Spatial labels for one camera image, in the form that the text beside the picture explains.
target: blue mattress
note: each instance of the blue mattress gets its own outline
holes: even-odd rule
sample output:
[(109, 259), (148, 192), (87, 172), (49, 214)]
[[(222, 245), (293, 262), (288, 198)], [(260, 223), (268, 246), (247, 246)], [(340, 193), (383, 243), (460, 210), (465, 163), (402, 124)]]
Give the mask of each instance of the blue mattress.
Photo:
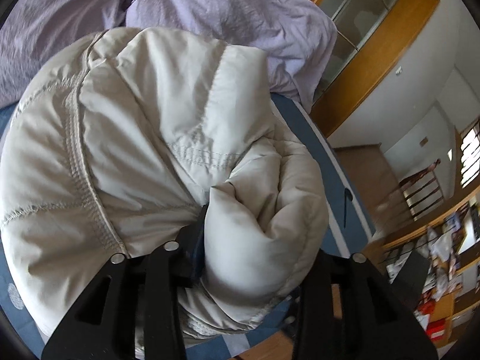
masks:
[[(374, 226), (357, 198), (357, 192), (343, 173), (335, 153), (301, 106), (273, 94), (277, 109), (290, 129), (302, 141), (320, 165), (328, 200), (329, 229), (322, 249), (336, 256), (349, 257), (360, 251), (371, 238)], [(15, 104), (0, 110), (0, 135), (3, 133)], [(40, 357), (44, 343), (34, 321), (18, 296), (0, 241), (0, 306), (10, 323), (32, 352)], [(187, 349), (189, 360), (225, 360), (252, 347), (273, 333), (282, 321), (288, 302), (280, 303), (257, 329), (240, 335), (218, 337)]]

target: window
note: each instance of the window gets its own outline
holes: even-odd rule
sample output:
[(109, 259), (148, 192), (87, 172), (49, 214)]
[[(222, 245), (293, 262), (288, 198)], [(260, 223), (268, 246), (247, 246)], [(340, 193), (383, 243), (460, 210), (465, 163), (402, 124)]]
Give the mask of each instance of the window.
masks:
[(462, 133), (462, 188), (469, 185), (480, 172), (480, 119)]
[(338, 30), (332, 56), (320, 80), (314, 100), (328, 89), (375, 32), (397, 0), (322, 0), (319, 7)]

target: black mount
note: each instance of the black mount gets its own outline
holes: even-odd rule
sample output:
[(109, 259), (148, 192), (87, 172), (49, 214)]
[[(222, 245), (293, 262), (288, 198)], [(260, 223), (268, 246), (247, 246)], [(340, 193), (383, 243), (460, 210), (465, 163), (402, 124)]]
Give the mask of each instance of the black mount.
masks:
[[(42, 360), (135, 359), (135, 312), (143, 286), (145, 359), (186, 359), (177, 287), (191, 287), (202, 273), (206, 210), (150, 255), (113, 255), (62, 319)], [(338, 284), (341, 318), (334, 317), (332, 284)], [(320, 250), (300, 293), (294, 360), (438, 359), (412, 312), (362, 254), (343, 259)]]

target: wooden shelf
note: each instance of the wooden shelf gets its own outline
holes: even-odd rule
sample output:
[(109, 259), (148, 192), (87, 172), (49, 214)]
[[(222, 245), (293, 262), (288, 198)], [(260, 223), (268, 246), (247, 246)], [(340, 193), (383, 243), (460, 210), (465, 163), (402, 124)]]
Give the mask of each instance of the wooden shelf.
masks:
[(470, 268), (480, 261), (480, 242), (477, 242), (472, 247), (469, 247), (463, 253), (459, 254), (460, 268), (457, 273), (462, 273), (465, 269)]
[(467, 329), (467, 326), (469, 325), (470, 321), (462, 323), (461, 325), (458, 325), (452, 329), (452, 334), (450, 335), (450, 338), (448, 339), (448, 343), (450, 344), (451, 342), (457, 341), (460, 337), (463, 336), (465, 333), (465, 330)]
[(310, 117), (329, 137), (396, 65), (425, 27), (438, 0), (398, 0), (375, 32), (342, 70)]
[(455, 292), (443, 295), (435, 304), (435, 310), (430, 316), (430, 323), (449, 318), (454, 310)]
[(420, 237), (427, 232), (427, 228), (435, 227), (443, 223), (448, 215), (458, 210), (461, 206), (467, 203), (473, 196), (480, 191), (480, 178), (474, 179), (465, 188), (462, 188), (458, 193), (445, 201), (442, 205), (435, 208), (418, 221), (407, 225), (404, 228), (395, 231), (394, 233), (385, 237), (385, 244), (383, 249), (390, 250), (403, 243), (409, 242), (414, 238)]
[(443, 336), (443, 339), (439, 341), (434, 341), (433, 344), (437, 348), (444, 347), (445, 345), (448, 344), (448, 340), (450, 339), (450, 335), (452, 334), (452, 321), (447, 319), (445, 321), (445, 335)]
[(475, 293), (475, 290), (471, 290), (466, 294), (455, 299), (455, 305), (453, 307), (453, 317), (462, 314), (465, 311), (473, 309), (480, 304), (480, 291)]

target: white circular pattern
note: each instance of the white circular pattern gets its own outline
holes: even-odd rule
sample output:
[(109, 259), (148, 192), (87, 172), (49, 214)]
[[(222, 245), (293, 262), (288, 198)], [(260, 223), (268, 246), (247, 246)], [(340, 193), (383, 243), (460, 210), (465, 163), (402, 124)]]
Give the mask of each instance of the white circular pattern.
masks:
[(23, 310), (23, 308), (25, 307), (25, 304), (23, 304), (23, 300), (22, 298), (20, 298), (20, 294), (18, 293), (17, 287), (15, 287), (15, 284), (9, 283), (7, 291), (12, 304), (15, 306), (15, 309)]

